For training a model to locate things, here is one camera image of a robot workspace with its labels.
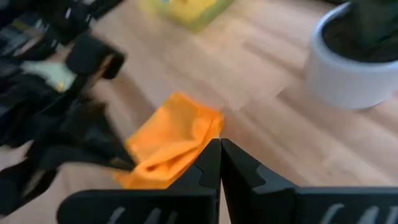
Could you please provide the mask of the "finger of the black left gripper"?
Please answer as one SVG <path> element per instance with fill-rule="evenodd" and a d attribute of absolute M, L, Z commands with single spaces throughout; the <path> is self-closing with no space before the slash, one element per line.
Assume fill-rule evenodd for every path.
<path fill-rule="evenodd" d="M 46 136 L 39 141 L 39 167 L 56 169 L 69 162 L 94 164 L 124 171 L 134 170 L 136 163 L 120 142 L 84 139 L 69 133 Z"/>
<path fill-rule="evenodd" d="M 129 156 L 123 142 L 106 115 L 106 104 L 92 104 L 92 141 L 107 156 Z"/>

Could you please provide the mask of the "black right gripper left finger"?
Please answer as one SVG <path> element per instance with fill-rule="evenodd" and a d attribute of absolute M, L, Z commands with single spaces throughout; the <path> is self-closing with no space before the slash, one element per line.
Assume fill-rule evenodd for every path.
<path fill-rule="evenodd" d="M 211 140 L 164 190 L 84 190 L 57 210 L 58 224 L 218 224 L 221 141 Z"/>

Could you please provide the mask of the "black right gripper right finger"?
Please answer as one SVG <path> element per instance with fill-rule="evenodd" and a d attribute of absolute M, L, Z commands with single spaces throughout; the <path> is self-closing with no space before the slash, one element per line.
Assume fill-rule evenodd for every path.
<path fill-rule="evenodd" d="M 299 187 L 221 140 L 232 224 L 398 224 L 398 187 Z"/>

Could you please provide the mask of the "orange microfiber towel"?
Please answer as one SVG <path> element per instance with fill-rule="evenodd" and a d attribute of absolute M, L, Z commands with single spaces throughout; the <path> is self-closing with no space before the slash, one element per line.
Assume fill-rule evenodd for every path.
<path fill-rule="evenodd" d="M 124 189 L 166 189 L 219 137 L 223 123 L 220 111 L 172 93 L 125 142 L 134 170 L 117 172 L 114 178 Z"/>

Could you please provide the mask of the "yellow microfiber towel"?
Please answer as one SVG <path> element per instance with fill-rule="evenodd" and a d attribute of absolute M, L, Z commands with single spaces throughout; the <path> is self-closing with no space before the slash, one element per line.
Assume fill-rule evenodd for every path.
<path fill-rule="evenodd" d="M 188 23 L 199 18 L 218 0 L 159 0 L 160 8 L 167 16 Z"/>

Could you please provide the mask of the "white round plant pot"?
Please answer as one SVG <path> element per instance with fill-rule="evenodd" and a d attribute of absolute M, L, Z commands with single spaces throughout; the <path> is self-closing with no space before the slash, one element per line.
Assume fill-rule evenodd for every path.
<path fill-rule="evenodd" d="M 326 45 L 325 26 L 346 14 L 350 3 L 330 10 L 316 24 L 310 39 L 310 53 L 304 66 L 307 88 L 323 101 L 347 110 L 376 106 L 398 90 L 398 60 L 366 63 L 334 53 Z"/>

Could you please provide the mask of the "yellow translucent plastic bin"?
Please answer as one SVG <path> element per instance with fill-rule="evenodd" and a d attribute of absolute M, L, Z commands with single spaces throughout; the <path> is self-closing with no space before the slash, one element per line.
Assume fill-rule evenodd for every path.
<path fill-rule="evenodd" d="M 203 12 L 199 18 L 188 23 L 179 22 L 176 19 L 167 16 L 162 12 L 159 0 L 139 0 L 139 6 L 147 12 L 153 13 L 156 16 L 167 19 L 168 21 L 174 22 L 180 26 L 184 26 L 184 28 L 191 32 L 199 32 L 224 12 L 233 2 L 235 2 L 235 0 L 218 0 L 214 6 Z"/>

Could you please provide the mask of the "green snake plant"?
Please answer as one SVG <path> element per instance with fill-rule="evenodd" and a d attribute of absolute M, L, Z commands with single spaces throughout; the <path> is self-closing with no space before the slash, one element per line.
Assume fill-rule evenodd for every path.
<path fill-rule="evenodd" d="M 334 53 L 366 63 L 398 61 L 398 0 L 345 0 L 322 39 Z"/>

